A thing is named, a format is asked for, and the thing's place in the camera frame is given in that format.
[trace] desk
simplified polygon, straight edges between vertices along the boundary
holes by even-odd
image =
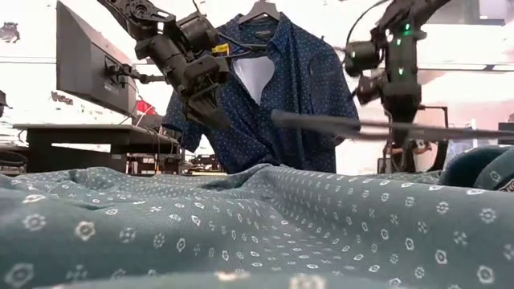
[[[27,131],[28,173],[93,166],[125,172],[127,153],[180,154],[177,140],[129,124],[15,124],[13,128]],[[52,144],[111,145],[111,152]]]

